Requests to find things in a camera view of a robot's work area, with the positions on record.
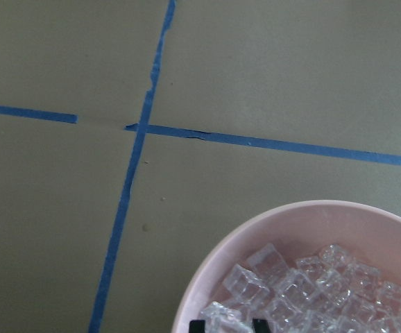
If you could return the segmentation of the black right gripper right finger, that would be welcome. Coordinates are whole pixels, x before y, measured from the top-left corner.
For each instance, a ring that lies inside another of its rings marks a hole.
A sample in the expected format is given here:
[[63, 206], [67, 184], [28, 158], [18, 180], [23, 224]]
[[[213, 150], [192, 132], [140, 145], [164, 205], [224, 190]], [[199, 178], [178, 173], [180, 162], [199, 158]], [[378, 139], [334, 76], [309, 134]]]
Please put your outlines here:
[[271, 333], [267, 320], [254, 318], [252, 319], [252, 326], [254, 333]]

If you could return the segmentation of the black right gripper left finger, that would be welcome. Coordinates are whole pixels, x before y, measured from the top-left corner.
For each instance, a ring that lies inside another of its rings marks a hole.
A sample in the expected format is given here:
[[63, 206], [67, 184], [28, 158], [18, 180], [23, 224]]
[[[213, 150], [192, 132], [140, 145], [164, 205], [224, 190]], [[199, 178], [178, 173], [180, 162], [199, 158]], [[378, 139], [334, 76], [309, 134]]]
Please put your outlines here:
[[190, 321], [189, 333], [205, 333], [205, 320]]

